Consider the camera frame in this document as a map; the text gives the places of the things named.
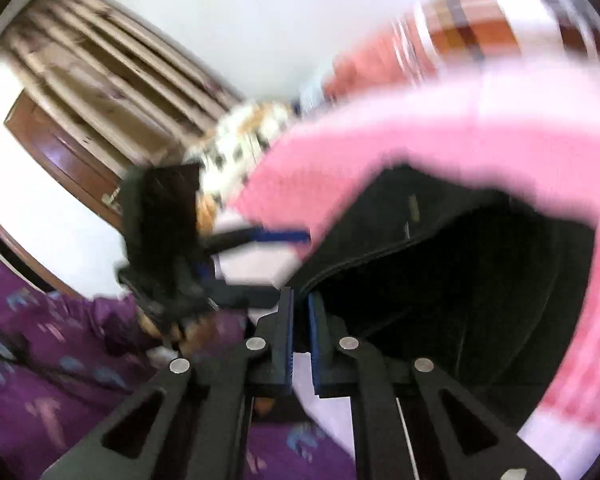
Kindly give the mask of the left hand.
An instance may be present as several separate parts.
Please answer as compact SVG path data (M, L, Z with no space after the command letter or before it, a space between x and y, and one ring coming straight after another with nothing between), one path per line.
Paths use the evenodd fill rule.
M218 333L213 315L182 325L172 324L168 330L159 330L140 308L136 310L137 321L143 332L152 338L175 344L181 354L192 354L201 350Z

